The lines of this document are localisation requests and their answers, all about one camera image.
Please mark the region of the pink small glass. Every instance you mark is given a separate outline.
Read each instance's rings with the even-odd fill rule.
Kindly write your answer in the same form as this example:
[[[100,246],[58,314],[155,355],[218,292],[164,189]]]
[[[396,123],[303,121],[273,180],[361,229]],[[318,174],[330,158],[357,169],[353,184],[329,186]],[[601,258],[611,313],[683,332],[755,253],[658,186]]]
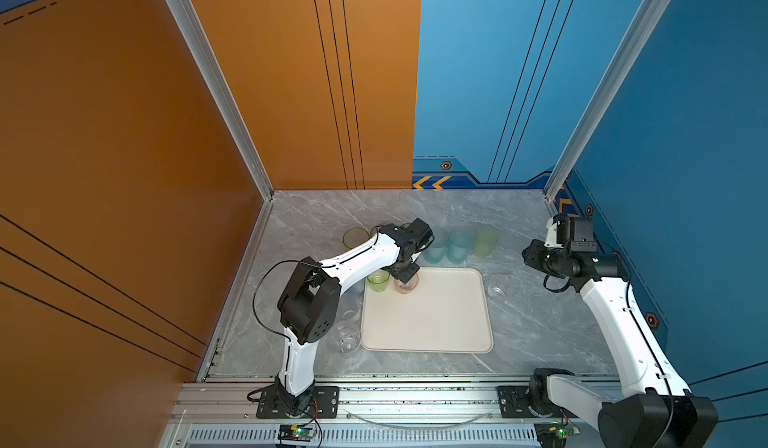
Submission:
[[[395,280],[394,281],[394,286],[395,286],[395,289],[399,293],[401,293],[401,294],[410,294],[418,286],[418,283],[419,283],[419,276],[417,274],[415,274],[407,282],[402,282],[400,280]]]

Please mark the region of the green small glass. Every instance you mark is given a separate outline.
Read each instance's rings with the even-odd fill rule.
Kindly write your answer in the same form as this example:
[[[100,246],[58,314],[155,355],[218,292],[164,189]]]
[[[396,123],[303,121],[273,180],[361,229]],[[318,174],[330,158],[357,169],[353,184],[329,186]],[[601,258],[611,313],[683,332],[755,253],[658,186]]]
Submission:
[[[390,273],[385,270],[376,270],[366,277],[366,287],[373,292],[384,292],[389,284]]]

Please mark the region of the light blue plastic cup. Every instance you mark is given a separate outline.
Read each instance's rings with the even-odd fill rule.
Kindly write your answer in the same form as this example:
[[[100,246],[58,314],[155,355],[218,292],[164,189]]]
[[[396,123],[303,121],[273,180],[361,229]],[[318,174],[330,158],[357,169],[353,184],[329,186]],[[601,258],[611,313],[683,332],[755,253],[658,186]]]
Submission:
[[[358,279],[355,283],[351,284],[346,290],[345,294],[349,296],[361,296],[365,290],[365,278]]]

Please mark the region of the clear faceted glass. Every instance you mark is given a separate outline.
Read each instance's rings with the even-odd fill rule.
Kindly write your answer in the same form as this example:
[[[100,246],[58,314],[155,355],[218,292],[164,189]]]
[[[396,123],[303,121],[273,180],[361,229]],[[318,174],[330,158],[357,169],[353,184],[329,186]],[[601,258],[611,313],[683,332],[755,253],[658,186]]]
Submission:
[[[360,328],[352,321],[341,322],[333,327],[333,346],[341,354],[350,354],[361,343]]]

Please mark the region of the clear small glass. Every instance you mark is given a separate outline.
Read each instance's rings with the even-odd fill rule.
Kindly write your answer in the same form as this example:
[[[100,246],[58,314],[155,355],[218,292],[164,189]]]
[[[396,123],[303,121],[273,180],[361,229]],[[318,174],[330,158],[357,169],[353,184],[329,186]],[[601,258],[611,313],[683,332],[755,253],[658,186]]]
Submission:
[[[486,294],[493,299],[507,298],[512,293],[511,281],[504,275],[492,275],[486,280]]]

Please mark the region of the clear dimpled cup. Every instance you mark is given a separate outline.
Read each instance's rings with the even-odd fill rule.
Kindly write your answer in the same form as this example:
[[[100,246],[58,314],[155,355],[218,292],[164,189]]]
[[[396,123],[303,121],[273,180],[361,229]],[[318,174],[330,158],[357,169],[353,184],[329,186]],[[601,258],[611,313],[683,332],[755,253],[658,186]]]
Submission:
[[[357,326],[360,315],[360,310],[346,309],[337,316],[336,322],[345,326]]]

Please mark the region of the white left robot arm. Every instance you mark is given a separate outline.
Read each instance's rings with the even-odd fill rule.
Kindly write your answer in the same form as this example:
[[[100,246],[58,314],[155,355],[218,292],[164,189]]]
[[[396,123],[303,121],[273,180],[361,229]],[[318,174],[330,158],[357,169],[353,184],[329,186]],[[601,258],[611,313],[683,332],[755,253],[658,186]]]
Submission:
[[[311,404],[317,343],[331,330],[342,295],[378,270],[402,283],[411,281],[419,271],[417,259],[433,240],[429,225],[415,219],[379,225],[368,240],[336,257],[296,262],[277,302],[285,344],[275,389],[290,415],[304,413]]]

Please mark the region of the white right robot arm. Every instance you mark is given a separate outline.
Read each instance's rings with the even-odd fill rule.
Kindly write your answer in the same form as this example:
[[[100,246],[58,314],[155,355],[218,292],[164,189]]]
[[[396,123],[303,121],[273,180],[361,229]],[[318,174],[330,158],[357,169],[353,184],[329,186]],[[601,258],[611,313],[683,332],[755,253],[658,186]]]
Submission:
[[[564,214],[547,223],[544,240],[522,252],[526,266],[564,280],[589,307],[618,369],[621,397],[587,386],[568,370],[538,368],[529,381],[537,415],[570,412],[606,447],[702,447],[719,415],[697,397],[666,357],[645,321],[629,271],[617,254],[601,254],[589,217]]]

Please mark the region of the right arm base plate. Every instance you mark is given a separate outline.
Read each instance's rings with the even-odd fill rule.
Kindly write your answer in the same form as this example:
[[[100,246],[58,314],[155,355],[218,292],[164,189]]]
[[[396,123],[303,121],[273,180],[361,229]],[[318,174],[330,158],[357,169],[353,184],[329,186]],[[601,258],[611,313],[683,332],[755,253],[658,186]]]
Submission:
[[[498,405],[503,419],[536,418],[531,411],[529,389],[524,386],[503,385],[496,388]]]

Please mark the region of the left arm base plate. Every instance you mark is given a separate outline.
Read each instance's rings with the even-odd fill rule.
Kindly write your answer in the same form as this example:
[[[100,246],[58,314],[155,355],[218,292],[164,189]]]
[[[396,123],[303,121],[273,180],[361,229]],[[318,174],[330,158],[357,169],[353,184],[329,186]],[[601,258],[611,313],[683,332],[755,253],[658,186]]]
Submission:
[[[308,395],[296,402],[280,395],[272,384],[259,392],[257,419],[335,419],[338,414],[339,387],[313,386]]]

